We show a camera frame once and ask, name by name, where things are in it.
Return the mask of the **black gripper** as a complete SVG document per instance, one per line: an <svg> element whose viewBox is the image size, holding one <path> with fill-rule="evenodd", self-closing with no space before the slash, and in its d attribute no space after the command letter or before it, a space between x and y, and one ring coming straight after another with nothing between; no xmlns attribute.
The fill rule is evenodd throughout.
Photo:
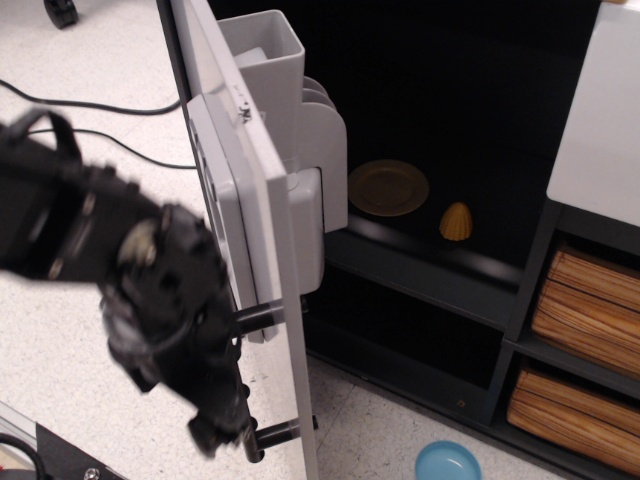
<svg viewBox="0 0 640 480"><path fill-rule="evenodd" d="M162 384L196 408L189 433L203 456L216 457L223 446L249 429L247 396L237 361L239 347L230 338L219 350L198 344L201 326L189 320L167 338L151 341L139 329L131 304L104 297L102 315L112 358L143 392Z"/></svg>

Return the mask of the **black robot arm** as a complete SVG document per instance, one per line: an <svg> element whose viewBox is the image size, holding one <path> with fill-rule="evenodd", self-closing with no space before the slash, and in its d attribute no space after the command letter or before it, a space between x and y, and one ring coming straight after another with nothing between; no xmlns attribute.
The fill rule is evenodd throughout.
<svg viewBox="0 0 640 480"><path fill-rule="evenodd" d="M1 129L1 267L96 285L109 352L138 388L164 385L192 404L188 428L206 456L246 440L239 329L215 237L113 167L84 163L70 123L51 111Z"/></svg>

